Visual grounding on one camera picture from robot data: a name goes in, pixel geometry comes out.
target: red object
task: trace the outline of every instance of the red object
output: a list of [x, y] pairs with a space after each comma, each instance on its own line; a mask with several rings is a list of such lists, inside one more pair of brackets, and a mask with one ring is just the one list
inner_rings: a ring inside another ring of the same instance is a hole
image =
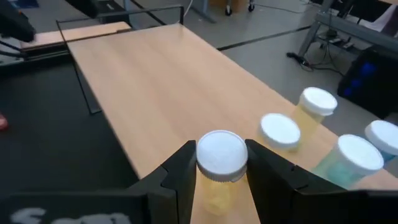
[[5, 130], [8, 127], [7, 119], [0, 114], [0, 131]]

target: wooden table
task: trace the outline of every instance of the wooden table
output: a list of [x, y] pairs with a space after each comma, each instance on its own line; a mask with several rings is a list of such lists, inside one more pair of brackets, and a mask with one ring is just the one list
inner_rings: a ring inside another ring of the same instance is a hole
[[[125, 22], [114, 22], [110, 24], [101, 24], [96, 26], [81, 27], [76, 29], [62, 30], [65, 40], [75, 40], [84, 37], [93, 37], [102, 34], [116, 33], [118, 30], [128, 29], [130, 26]], [[43, 32], [35, 35], [32, 42], [21, 42], [22, 49], [32, 49], [43, 47], [45, 45], [62, 43], [62, 36], [59, 31]]]
[[[262, 142], [257, 136], [261, 116], [290, 114], [294, 108], [179, 24], [78, 40], [68, 46], [141, 178], [188, 139], [198, 140], [214, 129]], [[321, 126], [298, 153], [276, 153], [311, 169], [336, 139]], [[192, 223], [258, 223], [249, 187], [245, 182], [239, 185], [233, 211], [216, 217], [202, 208], [197, 179]], [[398, 189], [398, 180], [382, 170], [357, 188]]]

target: white lid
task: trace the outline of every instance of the white lid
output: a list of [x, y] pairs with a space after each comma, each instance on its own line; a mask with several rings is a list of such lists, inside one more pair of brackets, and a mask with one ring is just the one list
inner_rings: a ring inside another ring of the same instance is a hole
[[365, 128], [367, 139], [379, 150], [398, 156], [398, 127], [387, 121], [373, 121]]
[[248, 149], [243, 139], [231, 131], [205, 134], [197, 144], [197, 162], [201, 173], [218, 182], [238, 181], [246, 172]]
[[378, 149], [361, 137], [342, 135], [338, 138], [335, 149], [340, 153], [342, 161], [359, 174], [371, 175], [384, 166]]
[[267, 143], [274, 148], [288, 149], [300, 141], [300, 128], [289, 117], [270, 113], [261, 118], [261, 131]]
[[312, 113], [322, 116], [333, 114], [337, 107], [337, 100], [332, 94], [316, 87], [304, 89], [300, 96], [300, 102]]

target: plastic container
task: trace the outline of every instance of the plastic container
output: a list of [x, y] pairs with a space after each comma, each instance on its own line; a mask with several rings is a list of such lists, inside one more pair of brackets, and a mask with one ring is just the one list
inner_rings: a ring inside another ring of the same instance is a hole
[[269, 149], [295, 151], [300, 141], [299, 127], [283, 114], [264, 115], [261, 118], [259, 131]]
[[197, 144], [206, 210], [222, 215], [231, 209], [236, 182], [246, 173], [248, 150], [243, 139], [230, 131], [205, 134]]
[[370, 142], [345, 134], [338, 138], [330, 153], [314, 168], [313, 173], [349, 189], [363, 177], [382, 169], [383, 158]]
[[365, 128], [365, 136], [380, 150], [385, 164], [398, 156], [398, 126], [387, 121], [373, 121]]
[[329, 92], [315, 87], [304, 89], [291, 115], [301, 130], [301, 144], [312, 136], [326, 116], [333, 114], [336, 107], [337, 100]]

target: chair wheel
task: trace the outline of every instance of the chair wheel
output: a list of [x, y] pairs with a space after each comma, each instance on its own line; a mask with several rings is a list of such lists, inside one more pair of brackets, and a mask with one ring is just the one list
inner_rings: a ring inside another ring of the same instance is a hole
[[226, 8], [225, 8], [225, 15], [226, 15], [226, 16], [232, 15], [231, 6], [226, 6]]
[[253, 5], [253, 4], [250, 4], [250, 5], [249, 5], [249, 8], [248, 8], [249, 12], [252, 12], [252, 11], [254, 10], [254, 6], [255, 6], [255, 5]]

